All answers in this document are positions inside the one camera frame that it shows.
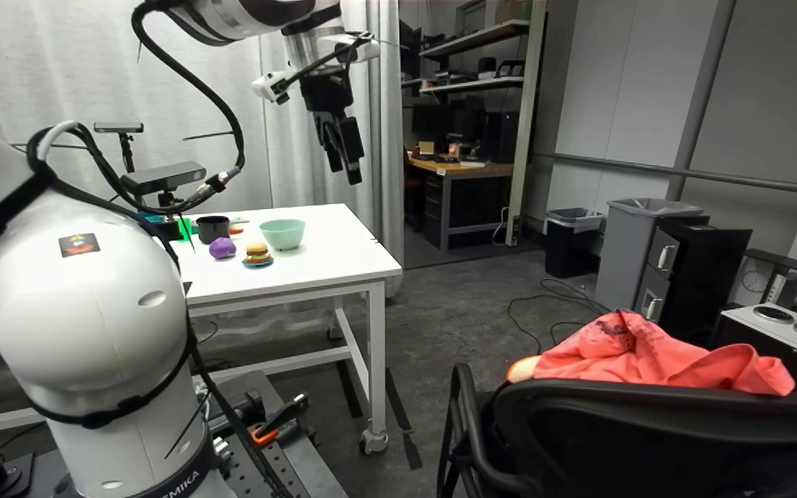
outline metal shelf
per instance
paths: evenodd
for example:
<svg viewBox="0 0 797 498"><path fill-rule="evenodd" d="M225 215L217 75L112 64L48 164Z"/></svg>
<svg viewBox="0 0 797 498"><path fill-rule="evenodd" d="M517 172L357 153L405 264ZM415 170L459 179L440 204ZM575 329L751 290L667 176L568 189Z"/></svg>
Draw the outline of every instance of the metal shelf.
<svg viewBox="0 0 797 498"><path fill-rule="evenodd" d="M506 87L523 87L527 77L492 77L492 80L465 80L465 82L449 82L449 87L426 87L420 95L452 95L452 91L481 91L481 88L506 88Z"/></svg>
<svg viewBox="0 0 797 498"><path fill-rule="evenodd" d="M442 41L442 45L437 45L433 51L423 51L420 58L449 58L453 53L465 53L465 51L474 51L474 46L481 46L481 45L513 40L513 35L530 34L530 26L532 23L527 23L527 19L509 19L509 23L477 31L470 35L459 35L459 40Z"/></svg>

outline small object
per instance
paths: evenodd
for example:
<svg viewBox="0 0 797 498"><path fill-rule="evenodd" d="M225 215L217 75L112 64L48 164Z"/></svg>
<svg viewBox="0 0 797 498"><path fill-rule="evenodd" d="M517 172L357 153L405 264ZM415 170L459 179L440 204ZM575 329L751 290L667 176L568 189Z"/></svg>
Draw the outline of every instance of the small object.
<svg viewBox="0 0 797 498"><path fill-rule="evenodd" d="M144 132L144 123L94 123L94 132Z"/></svg>
<svg viewBox="0 0 797 498"><path fill-rule="evenodd" d="M492 23L532 19L532 0L498 0Z"/></svg>
<svg viewBox="0 0 797 498"><path fill-rule="evenodd" d="M478 80L492 80L498 75L496 58L478 58Z"/></svg>
<svg viewBox="0 0 797 498"><path fill-rule="evenodd" d="M214 244L214 237L229 237L229 218L227 215L203 215L196 218L203 244Z"/></svg>
<svg viewBox="0 0 797 498"><path fill-rule="evenodd" d="M434 154L434 141L417 141L417 154L423 158Z"/></svg>
<svg viewBox="0 0 797 498"><path fill-rule="evenodd" d="M300 248L300 240L304 237L304 221L300 218L274 218L261 225L264 237L278 251L294 251Z"/></svg>
<svg viewBox="0 0 797 498"><path fill-rule="evenodd" d="M281 412L274 412L264 425L253 428L256 446L265 448L265 446L278 443L283 438L283 425L287 420L296 420L303 412L308 412L308 407L310 407L308 392L294 396L292 403L285 403Z"/></svg>
<svg viewBox="0 0 797 498"><path fill-rule="evenodd" d="M210 251L214 259L232 259L235 257L235 244L232 244L232 237L214 237L207 251Z"/></svg>
<svg viewBox="0 0 797 498"><path fill-rule="evenodd" d="M121 174L121 186L134 192L137 196L148 196L156 192L175 192L186 182L200 182L203 176L204 176L204 170L200 164L171 164L160 170Z"/></svg>
<svg viewBox="0 0 797 498"><path fill-rule="evenodd" d="M523 77L527 64L523 62L501 62L498 77Z"/></svg>
<svg viewBox="0 0 797 498"><path fill-rule="evenodd" d="M272 266L268 247L265 247L265 244L253 244L253 247L246 247L245 264L253 266L253 269L265 269L265 266Z"/></svg>

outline green bowl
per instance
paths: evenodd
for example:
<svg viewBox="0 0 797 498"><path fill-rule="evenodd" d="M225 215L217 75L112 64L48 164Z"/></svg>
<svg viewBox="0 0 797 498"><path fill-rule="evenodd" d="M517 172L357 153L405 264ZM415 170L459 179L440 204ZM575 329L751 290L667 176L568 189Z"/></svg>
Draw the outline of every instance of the green bowl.
<svg viewBox="0 0 797 498"><path fill-rule="evenodd" d="M304 221L300 218L274 218L261 225L264 237L278 251L294 251L300 248L300 240L304 237Z"/></svg>

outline sticker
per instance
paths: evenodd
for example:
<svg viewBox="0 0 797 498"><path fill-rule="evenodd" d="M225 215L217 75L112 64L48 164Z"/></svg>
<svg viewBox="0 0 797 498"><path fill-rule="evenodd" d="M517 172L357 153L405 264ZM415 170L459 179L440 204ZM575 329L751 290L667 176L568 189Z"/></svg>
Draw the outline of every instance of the sticker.
<svg viewBox="0 0 797 498"><path fill-rule="evenodd" d="M101 251L94 233L77 233L77 235L60 237L63 257L77 257L77 254L92 254L92 251Z"/></svg>

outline black trash can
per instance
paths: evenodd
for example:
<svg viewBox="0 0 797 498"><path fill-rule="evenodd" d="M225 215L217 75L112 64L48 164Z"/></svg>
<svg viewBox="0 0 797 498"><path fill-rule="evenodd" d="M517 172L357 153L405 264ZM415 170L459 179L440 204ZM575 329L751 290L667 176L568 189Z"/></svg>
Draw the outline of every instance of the black trash can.
<svg viewBox="0 0 797 498"><path fill-rule="evenodd" d="M575 277L596 272L599 237L600 237L600 215L593 215L582 208L550 210L542 228L546 272L550 277Z"/></svg>

